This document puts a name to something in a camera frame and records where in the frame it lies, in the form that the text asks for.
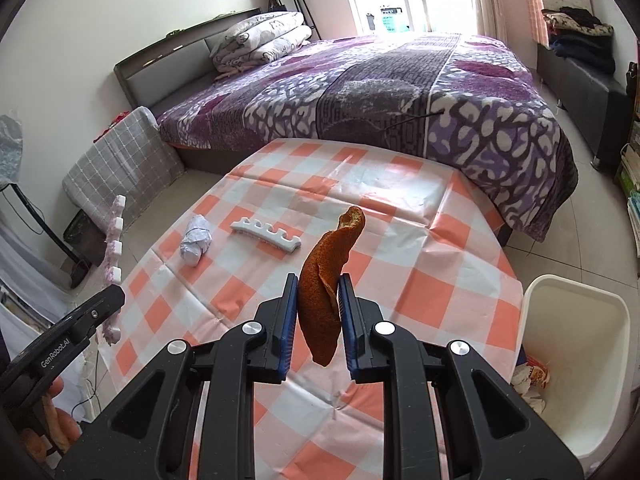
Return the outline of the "person's left hand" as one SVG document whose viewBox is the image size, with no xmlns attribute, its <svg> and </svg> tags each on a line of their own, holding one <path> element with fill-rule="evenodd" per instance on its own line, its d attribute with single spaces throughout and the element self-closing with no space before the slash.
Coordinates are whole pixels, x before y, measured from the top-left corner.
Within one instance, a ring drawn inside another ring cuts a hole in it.
<svg viewBox="0 0 640 480">
<path fill-rule="evenodd" d="M 49 440 L 65 454 L 70 447 L 78 441 L 81 431 L 75 419 L 66 411 L 57 408 L 53 403 L 53 398 L 58 396 L 64 388 L 64 380 L 58 377 L 52 382 L 47 392 L 42 396 L 42 406 L 46 426 L 49 431 Z M 40 464 L 46 461 L 47 445 L 43 437 L 38 436 L 32 429 L 24 429 L 20 433 L 20 440 L 29 455 Z"/>
</svg>

